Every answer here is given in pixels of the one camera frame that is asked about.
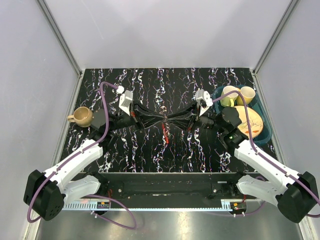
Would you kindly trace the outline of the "red grey key holder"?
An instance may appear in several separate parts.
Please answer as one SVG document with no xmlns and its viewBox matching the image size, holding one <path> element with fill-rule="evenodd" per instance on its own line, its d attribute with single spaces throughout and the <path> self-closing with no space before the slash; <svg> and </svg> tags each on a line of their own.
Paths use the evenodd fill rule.
<svg viewBox="0 0 320 240">
<path fill-rule="evenodd" d="M 166 144 L 170 143 L 172 134 L 170 132 L 170 125 L 167 122 L 162 122 L 162 133 Z"/>
</svg>

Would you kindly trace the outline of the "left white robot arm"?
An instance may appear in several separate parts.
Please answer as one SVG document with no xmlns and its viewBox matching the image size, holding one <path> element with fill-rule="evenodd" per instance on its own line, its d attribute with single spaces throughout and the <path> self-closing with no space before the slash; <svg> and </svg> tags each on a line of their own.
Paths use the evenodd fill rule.
<svg viewBox="0 0 320 240">
<path fill-rule="evenodd" d="M 90 137 L 71 155 L 47 170 L 34 170 L 28 176 L 23 201 L 28 205 L 27 220 L 35 211 L 45 221 L 52 220 L 64 206 L 82 197 L 94 195 L 103 198 L 108 186 L 98 175 L 88 175 L 80 180 L 73 178 L 85 167 L 102 157 L 113 145 L 113 131 L 131 126 L 147 129 L 165 117 L 153 112 L 140 103 L 129 103 L 127 112 L 109 114 L 107 104 L 93 113 L 90 123 L 94 129 Z"/>
</svg>

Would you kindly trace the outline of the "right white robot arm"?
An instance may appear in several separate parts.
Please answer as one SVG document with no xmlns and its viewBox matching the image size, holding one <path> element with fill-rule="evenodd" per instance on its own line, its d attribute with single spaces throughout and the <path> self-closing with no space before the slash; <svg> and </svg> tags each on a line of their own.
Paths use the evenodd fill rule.
<svg viewBox="0 0 320 240">
<path fill-rule="evenodd" d="M 217 131 L 219 141 L 225 150 L 238 160 L 250 165 L 266 181 L 257 180 L 242 173 L 238 180 L 227 185 L 228 195 L 239 198 L 249 195 L 278 208 L 284 217 L 293 223 L 300 223 L 320 202 L 316 178 L 308 171 L 299 173 L 283 165 L 257 147 L 238 126 L 239 113 L 234 107 L 226 107 L 214 117 L 200 115 L 196 106 L 179 113 L 170 114 L 167 122 L 184 130 L 203 128 Z"/>
</svg>

